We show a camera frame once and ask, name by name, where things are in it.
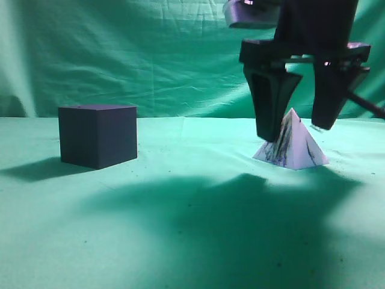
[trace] green cloth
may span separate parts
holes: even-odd
[[[57,106],[132,104],[141,117],[254,117],[227,0],[0,1],[0,116],[57,116]],[[384,0],[359,0],[352,42],[373,45],[357,93],[385,105]],[[288,108],[310,118],[311,66]],[[341,118],[371,117],[348,102]]]
[[[252,159],[253,119],[138,120],[138,159],[60,162],[55,118],[0,118],[1,289],[385,284],[385,123],[310,128],[330,164]]]

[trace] cube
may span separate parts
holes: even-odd
[[[135,106],[59,107],[58,121],[64,163],[98,170],[138,157]]]

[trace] green tablecloth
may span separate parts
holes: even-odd
[[[0,119],[1,289],[385,288],[385,123],[330,164],[252,159],[253,119],[139,119],[139,157],[60,162],[57,119]]]

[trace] pyramid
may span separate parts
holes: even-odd
[[[265,142],[253,158],[293,170],[329,163],[293,108],[282,120],[278,140]]]

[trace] marbled pyramid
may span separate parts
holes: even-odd
[[[293,108],[282,120],[278,140],[265,142],[253,158],[294,170],[329,163]]]

